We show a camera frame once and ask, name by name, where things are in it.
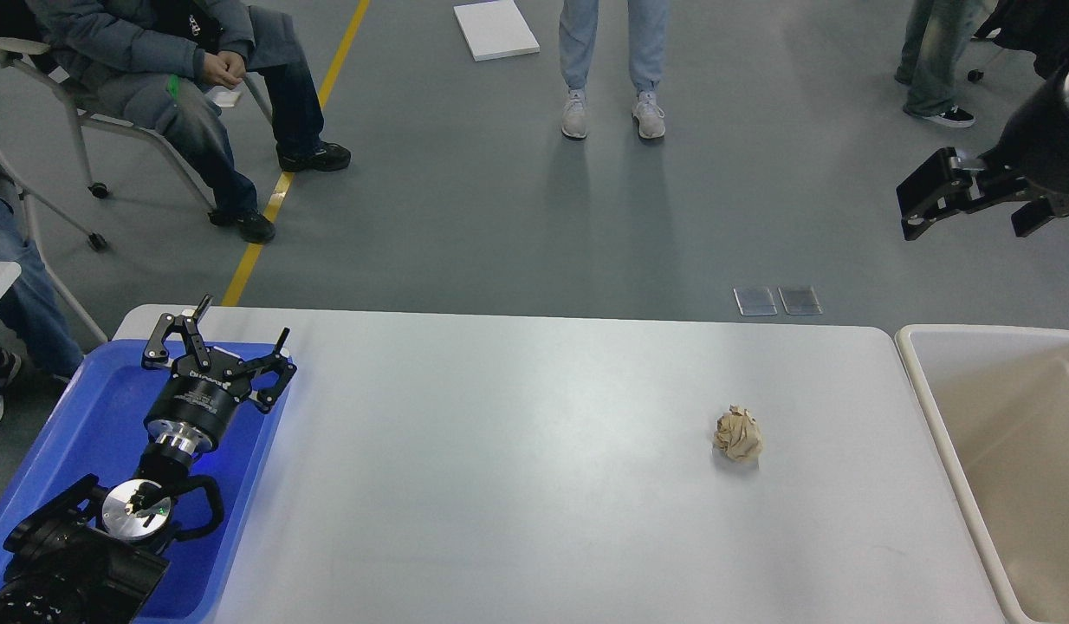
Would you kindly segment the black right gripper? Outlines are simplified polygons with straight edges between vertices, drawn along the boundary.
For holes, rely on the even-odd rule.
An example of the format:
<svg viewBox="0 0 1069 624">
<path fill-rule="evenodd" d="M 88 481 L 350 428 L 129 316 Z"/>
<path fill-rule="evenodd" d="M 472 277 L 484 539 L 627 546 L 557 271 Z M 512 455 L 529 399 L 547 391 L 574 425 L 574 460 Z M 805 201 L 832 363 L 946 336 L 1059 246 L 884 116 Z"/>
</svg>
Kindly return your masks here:
<svg viewBox="0 0 1069 624">
<path fill-rule="evenodd" d="M 1029 237 L 1069 213 L 1069 61 L 1008 120 L 980 158 L 954 147 L 935 150 L 896 189 L 907 241 L 957 214 L 1001 203 L 1011 213 L 1016 237 Z"/>
</svg>

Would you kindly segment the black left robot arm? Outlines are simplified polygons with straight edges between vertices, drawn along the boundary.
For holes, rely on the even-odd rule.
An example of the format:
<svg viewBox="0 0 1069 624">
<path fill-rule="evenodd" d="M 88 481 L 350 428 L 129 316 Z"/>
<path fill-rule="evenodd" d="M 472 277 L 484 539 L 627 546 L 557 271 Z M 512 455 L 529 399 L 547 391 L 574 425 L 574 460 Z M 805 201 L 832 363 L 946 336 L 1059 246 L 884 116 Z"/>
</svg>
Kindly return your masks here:
<svg viewBox="0 0 1069 624">
<path fill-rule="evenodd" d="M 0 500 L 0 623 L 199 623 L 224 588 L 297 366 L 206 342 L 210 308 L 90 353 Z"/>
</svg>

